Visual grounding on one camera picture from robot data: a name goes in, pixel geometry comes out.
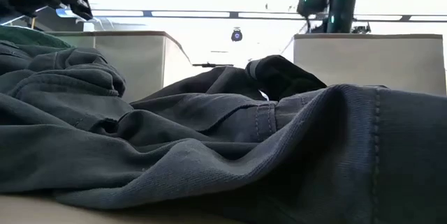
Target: clothing pile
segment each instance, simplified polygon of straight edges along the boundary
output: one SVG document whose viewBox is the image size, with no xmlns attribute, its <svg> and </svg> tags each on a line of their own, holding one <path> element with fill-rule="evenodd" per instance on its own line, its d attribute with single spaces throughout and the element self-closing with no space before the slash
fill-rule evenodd
<svg viewBox="0 0 447 224">
<path fill-rule="evenodd" d="M 447 223 L 446 97 L 326 87 L 281 56 L 124 92 L 94 49 L 0 41 L 0 193 L 246 223 Z"/>
</svg>

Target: robotic arm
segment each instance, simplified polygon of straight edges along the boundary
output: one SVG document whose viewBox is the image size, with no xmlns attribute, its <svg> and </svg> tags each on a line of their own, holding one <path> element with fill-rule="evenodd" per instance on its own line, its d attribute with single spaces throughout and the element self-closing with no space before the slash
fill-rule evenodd
<svg viewBox="0 0 447 224">
<path fill-rule="evenodd" d="M 328 17 L 318 32 L 350 33 L 355 6 L 356 0 L 299 0 L 297 13 L 308 18 L 328 8 Z"/>
</svg>

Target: ceiling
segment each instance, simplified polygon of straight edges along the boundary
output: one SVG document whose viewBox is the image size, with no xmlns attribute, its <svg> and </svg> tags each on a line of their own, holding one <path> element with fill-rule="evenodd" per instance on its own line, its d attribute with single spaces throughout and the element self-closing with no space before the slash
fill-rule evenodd
<svg viewBox="0 0 447 224">
<path fill-rule="evenodd" d="M 90 0 L 90 2 L 93 9 L 107 10 L 293 13 L 298 0 Z M 447 15 L 447 6 L 437 3 L 436 0 L 357 0 L 356 14 Z M 299 32 L 303 25 L 303 21 L 115 17 L 103 21 L 99 29 L 167 31 L 183 45 L 194 63 L 244 66 L 248 59 L 279 54 L 293 34 Z M 244 39 L 241 42 L 234 43 L 230 40 L 234 27 L 240 27 L 242 30 Z"/>
</svg>

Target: beige cabinet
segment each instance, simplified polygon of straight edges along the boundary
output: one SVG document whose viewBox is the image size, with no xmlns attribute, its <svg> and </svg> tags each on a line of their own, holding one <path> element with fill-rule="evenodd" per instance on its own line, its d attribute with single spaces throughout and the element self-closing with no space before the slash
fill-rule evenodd
<svg viewBox="0 0 447 224">
<path fill-rule="evenodd" d="M 238 224 L 190 210 L 149 205 L 97 211 L 59 204 L 48 197 L 0 195 L 1 224 Z"/>
<path fill-rule="evenodd" d="M 446 95 L 441 35 L 300 34 L 284 54 L 326 84 Z"/>
<path fill-rule="evenodd" d="M 123 99 L 132 102 L 201 71 L 182 46 L 162 31 L 52 33 L 76 47 L 94 47 L 126 79 Z"/>
</svg>

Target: green fabric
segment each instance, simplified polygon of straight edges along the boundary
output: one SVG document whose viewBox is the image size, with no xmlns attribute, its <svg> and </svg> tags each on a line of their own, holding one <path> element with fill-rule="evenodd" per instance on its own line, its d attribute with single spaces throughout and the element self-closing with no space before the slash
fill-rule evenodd
<svg viewBox="0 0 447 224">
<path fill-rule="evenodd" d="M 0 40 L 21 45 L 39 45 L 57 48 L 71 48 L 72 45 L 46 33 L 17 26 L 1 26 Z"/>
</svg>

